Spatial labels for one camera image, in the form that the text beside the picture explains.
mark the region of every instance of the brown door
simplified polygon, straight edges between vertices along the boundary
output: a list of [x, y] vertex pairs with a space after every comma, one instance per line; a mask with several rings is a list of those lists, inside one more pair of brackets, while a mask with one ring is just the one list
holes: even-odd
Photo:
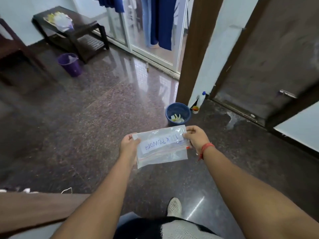
[[270, 0], [215, 99], [264, 124], [317, 81], [319, 0]]

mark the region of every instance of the paper label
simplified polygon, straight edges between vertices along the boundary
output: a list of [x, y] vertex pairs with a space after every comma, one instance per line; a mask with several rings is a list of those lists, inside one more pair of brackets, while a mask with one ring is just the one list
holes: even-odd
[[142, 153], [148, 153], [171, 143], [182, 141], [184, 138], [178, 132], [170, 132], [167, 135], [154, 137], [140, 143]]

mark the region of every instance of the hand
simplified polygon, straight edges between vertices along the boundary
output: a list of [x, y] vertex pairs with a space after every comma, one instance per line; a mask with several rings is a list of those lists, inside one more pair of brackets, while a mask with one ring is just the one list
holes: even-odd
[[184, 133], [183, 137], [189, 139], [196, 149], [196, 152], [201, 154], [202, 146], [206, 143], [210, 143], [206, 133], [198, 126], [187, 126], [186, 131], [187, 133]]
[[131, 133], [126, 135], [120, 144], [120, 155], [119, 159], [123, 159], [127, 161], [131, 166], [136, 164], [136, 153], [137, 148], [141, 140], [138, 138], [137, 140], [134, 140], [132, 138], [132, 135], [135, 133]]

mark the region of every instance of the person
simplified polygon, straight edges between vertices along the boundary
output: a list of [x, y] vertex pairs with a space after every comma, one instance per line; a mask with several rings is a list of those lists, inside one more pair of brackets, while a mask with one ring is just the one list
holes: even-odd
[[[319, 238], [319, 224], [290, 199], [244, 172], [214, 146], [207, 146], [210, 142], [201, 128], [186, 130], [183, 136], [198, 154], [206, 147], [204, 163], [246, 238]], [[177, 198], [169, 203], [167, 217], [136, 218], [117, 229], [139, 143], [132, 134], [123, 138], [119, 158], [105, 180], [51, 238], [220, 238], [204, 226], [181, 219]]]

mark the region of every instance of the person's left hand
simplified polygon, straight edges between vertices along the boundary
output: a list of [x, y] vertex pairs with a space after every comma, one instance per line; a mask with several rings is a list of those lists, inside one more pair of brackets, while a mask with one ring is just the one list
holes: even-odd
[[136, 153], [137, 153], [137, 148], [141, 140], [138, 138], [134, 140], [132, 138], [132, 134], [126, 135], [120, 144], [120, 155], [119, 158], [126, 160], [129, 162], [131, 166], [136, 164]]

